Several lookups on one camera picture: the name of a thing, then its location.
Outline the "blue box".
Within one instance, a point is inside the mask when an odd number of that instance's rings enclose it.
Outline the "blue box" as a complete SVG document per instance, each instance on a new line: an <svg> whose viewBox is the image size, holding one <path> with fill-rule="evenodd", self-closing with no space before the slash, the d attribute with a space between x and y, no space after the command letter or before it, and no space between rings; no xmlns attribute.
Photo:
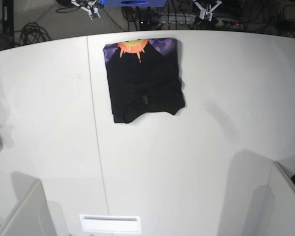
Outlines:
<svg viewBox="0 0 295 236"><path fill-rule="evenodd" d="M106 7L163 7L167 0L100 0L99 2Z"/></svg>

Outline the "black T-shirt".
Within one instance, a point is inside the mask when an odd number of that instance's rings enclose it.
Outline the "black T-shirt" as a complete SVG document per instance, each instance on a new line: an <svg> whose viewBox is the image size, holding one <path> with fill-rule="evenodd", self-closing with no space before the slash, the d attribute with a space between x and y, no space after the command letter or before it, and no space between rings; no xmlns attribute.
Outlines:
<svg viewBox="0 0 295 236"><path fill-rule="evenodd" d="M115 123L131 123L146 113L175 115L185 107L177 40L138 39L103 48Z"/></svg>

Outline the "white power strip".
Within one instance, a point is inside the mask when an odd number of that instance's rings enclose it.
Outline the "white power strip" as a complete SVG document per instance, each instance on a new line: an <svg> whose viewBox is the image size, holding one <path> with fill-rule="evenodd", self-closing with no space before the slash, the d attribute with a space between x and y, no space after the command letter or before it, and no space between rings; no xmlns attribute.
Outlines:
<svg viewBox="0 0 295 236"><path fill-rule="evenodd" d="M231 17L213 16L211 20L201 19L194 14L185 13L169 13L166 15L155 14L152 16L151 21L157 25L168 26L169 29L175 27L184 27L189 30L195 29L222 29L231 28L239 29L241 27L240 20Z"/></svg>

